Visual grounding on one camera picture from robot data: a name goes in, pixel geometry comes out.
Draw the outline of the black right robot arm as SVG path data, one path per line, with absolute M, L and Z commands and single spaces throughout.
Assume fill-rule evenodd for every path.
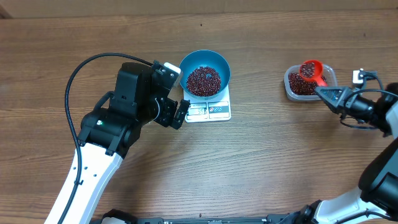
M 294 223 L 361 223 L 382 218 L 397 221 L 397 84 L 379 90 L 373 102 L 364 89 L 319 86 L 316 94 L 335 114 L 350 116 L 383 132 L 393 141 L 368 166 L 353 190 L 331 200 L 306 205 Z

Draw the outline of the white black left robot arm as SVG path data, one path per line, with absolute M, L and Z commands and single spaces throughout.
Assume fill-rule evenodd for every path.
M 168 62 L 122 64 L 114 91 L 107 92 L 81 121 L 80 150 L 46 223 L 89 223 L 142 127 L 151 121 L 181 127 L 190 103 L 168 98 L 181 74 Z

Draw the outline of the red scoop blue handle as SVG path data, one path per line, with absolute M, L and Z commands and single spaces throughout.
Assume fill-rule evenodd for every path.
M 318 86 L 328 86 L 323 79 L 323 64 L 318 60 L 307 60 L 299 68 L 300 77 Z

